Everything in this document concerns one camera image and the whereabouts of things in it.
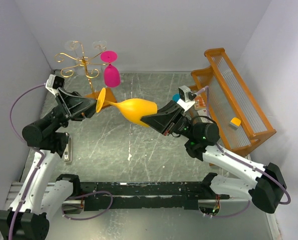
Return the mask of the blue wine glass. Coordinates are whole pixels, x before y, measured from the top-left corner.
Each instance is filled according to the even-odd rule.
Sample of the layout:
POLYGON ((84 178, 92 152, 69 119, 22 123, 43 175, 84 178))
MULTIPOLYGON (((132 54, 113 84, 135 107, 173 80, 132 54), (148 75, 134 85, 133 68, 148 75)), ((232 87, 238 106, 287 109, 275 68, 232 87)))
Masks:
POLYGON ((172 100, 175 102, 178 102, 180 100, 180 95, 178 93, 176 93, 173 97, 172 100))

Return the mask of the yellow wine glass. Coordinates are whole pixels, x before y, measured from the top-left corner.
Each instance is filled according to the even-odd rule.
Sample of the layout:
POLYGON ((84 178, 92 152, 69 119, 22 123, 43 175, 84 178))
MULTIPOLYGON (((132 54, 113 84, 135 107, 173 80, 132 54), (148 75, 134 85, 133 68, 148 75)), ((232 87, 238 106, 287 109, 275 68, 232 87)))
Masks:
POLYGON ((109 104, 116 107, 120 113, 128 121, 143 126, 149 127, 146 123, 141 121, 142 117, 154 115, 158 111, 157 104, 155 102, 141 99, 141 98, 130 98, 122 102, 111 102, 105 100, 106 89, 102 88, 96 103, 96 112, 98 113, 104 106, 104 104, 109 104))

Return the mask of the pink wine glass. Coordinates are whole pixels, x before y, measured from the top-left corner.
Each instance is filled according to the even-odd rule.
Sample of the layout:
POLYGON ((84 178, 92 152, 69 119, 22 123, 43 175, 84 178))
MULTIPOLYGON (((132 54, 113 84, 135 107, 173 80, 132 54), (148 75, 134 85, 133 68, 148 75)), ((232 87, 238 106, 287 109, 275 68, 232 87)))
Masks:
POLYGON ((112 63, 118 59, 117 53, 107 50, 101 53, 100 58, 103 62, 108 64, 103 73, 105 85, 110 88, 117 87, 121 83, 120 73, 118 69, 112 65, 112 63))

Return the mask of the clear wine glass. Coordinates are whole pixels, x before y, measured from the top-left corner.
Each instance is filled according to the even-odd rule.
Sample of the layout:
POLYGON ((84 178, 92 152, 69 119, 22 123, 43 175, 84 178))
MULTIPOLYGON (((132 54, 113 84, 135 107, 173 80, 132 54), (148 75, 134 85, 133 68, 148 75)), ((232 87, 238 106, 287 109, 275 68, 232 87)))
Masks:
POLYGON ((68 55, 71 56, 71 60, 73 60, 76 65, 80 65, 83 56, 80 42, 76 40, 69 40, 65 42, 64 47, 68 52, 68 55))
POLYGON ((105 52, 107 49, 107 42, 105 40, 98 40, 92 43, 92 48, 95 51, 94 56, 99 56, 102 52, 105 52))

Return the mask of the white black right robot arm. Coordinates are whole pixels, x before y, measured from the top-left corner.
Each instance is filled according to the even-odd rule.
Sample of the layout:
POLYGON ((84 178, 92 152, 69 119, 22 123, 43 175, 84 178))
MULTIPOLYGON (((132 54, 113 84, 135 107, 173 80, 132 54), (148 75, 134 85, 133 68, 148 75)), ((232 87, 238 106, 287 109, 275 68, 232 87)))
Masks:
POLYGON ((140 118, 141 122, 167 136, 177 134, 188 140, 188 155, 202 162, 214 164, 234 175, 233 178, 215 175, 201 186, 202 195, 211 199, 215 195, 229 195, 251 201, 261 211, 273 214, 278 205, 288 205, 291 197, 280 168, 274 163, 263 165, 239 156, 218 144, 219 127, 211 118, 207 122, 189 118, 184 108, 171 100, 154 114, 140 118))

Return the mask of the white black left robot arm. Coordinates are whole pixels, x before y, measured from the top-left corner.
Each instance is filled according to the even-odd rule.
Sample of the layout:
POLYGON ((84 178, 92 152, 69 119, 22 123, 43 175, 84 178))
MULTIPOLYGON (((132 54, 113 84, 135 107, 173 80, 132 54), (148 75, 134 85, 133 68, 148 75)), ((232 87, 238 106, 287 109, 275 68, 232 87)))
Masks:
POLYGON ((62 203, 81 196, 80 180, 74 174, 57 180, 48 193, 45 190, 69 143, 69 134, 58 129, 67 127, 69 121, 91 118, 97 101, 62 87, 57 89, 55 99, 57 105, 49 113, 22 130, 25 143, 35 155, 16 198, 7 210, 0 210, 0 232, 5 240, 44 240, 62 203))

